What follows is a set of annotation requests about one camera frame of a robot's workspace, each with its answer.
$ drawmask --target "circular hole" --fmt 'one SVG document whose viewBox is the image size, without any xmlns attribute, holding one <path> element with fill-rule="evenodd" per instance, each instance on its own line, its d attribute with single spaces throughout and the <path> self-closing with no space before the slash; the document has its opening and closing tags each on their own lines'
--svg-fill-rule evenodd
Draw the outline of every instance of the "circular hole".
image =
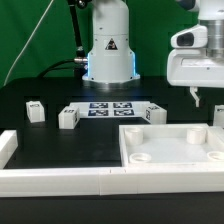
<svg viewBox="0 0 224 224">
<path fill-rule="evenodd" d="M 212 161 L 223 162 L 224 161 L 224 152 L 213 151 L 207 153 L 207 156 Z"/>
<path fill-rule="evenodd" d="M 129 157 L 130 163 L 148 163 L 151 156 L 147 153 L 133 153 Z"/>
</svg>

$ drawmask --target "warning label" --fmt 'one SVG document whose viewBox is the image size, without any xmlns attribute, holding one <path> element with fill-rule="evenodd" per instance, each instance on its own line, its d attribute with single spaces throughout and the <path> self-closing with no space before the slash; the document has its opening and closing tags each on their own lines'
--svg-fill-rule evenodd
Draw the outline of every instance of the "warning label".
<svg viewBox="0 0 224 224">
<path fill-rule="evenodd" d="M 106 47 L 106 50 L 118 50 L 113 38 L 110 39 L 110 42 Z"/>
</svg>

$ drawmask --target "small white block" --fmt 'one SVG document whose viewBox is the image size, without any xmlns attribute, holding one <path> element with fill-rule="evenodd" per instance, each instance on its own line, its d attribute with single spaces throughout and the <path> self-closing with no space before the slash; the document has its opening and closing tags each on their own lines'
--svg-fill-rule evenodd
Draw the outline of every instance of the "small white block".
<svg viewBox="0 0 224 224">
<path fill-rule="evenodd" d="M 166 124 L 167 111 L 154 103 L 143 106 L 143 118 L 150 124 Z"/>
<path fill-rule="evenodd" d="M 26 103 L 27 116 L 31 123 L 45 121 L 44 107 L 40 101 Z"/>
<path fill-rule="evenodd" d="M 213 126 L 224 128 L 224 105 L 215 106 Z"/>
<path fill-rule="evenodd" d="M 0 136 L 0 169 L 7 164 L 17 146 L 16 131 L 4 131 Z"/>
<path fill-rule="evenodd" d="M 60 129 L 74 129 L 80 120 L 78 107 L 65 107 L 58 115 Z"/>
</svg>

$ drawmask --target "white box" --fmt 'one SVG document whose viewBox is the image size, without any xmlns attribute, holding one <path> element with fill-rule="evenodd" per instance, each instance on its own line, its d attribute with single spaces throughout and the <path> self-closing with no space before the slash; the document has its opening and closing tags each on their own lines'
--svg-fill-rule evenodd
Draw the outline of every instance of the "white box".
<svg viewBox="0 0 224 224">
<path fill-rule="evenodd" d="M 44 107 L 40 101 L 26 103 L 27 116 L 31 123 L 45 121 Z"/>
<path fill-rule="evenodd" d="M 213 126 L 224 128 L 224 105 L 215 106 Z"/>
<path fill-rule="evenodd" d="M 150 124 L 166 124 L 167 111 L 154 103 L 143 105 L 143 118 Z"/>
<path fill-rule="evenodd" d="M 60 129 L 74 129 L 80 120 L 78 107 L 65 107 L 58 115 Z"/>
</svg>

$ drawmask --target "white block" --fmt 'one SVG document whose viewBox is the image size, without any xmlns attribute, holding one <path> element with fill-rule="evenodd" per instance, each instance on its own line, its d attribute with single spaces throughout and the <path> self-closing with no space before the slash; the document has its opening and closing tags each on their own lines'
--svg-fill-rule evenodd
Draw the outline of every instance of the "white block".
<svg viewBox="0 0 224 224">
<path fill-rule="evenodd" d="M 99 195 L 99 169 L 0 170 L 0 197 Z"/>
<path fill-rule="evenodd" d="M 4 131 L 0 136 L 0 169 L 3 169 L 18 147 L 16 131 Z"/>
<path fill-rule="evenodd" d="M 78 107 L 65 107 L 58 115 L 60 129 L 74 129 L 80 120 Z"/>
<path fill-rule="evenodd" d="M 143 105 L 143 118 L 150 124 L 166 124 L 167 111 L 154 103 Z"/>
<path fill-rule="evenodd" d="M 31 123 L 45 121 L 44 107 L 40 101 L 26 103 L 27 116 Z"/>
<path fill-rule="evenodd" d="M 224 105 L 215 106 L 213 126 L 224 128 Z"/>
</svg>

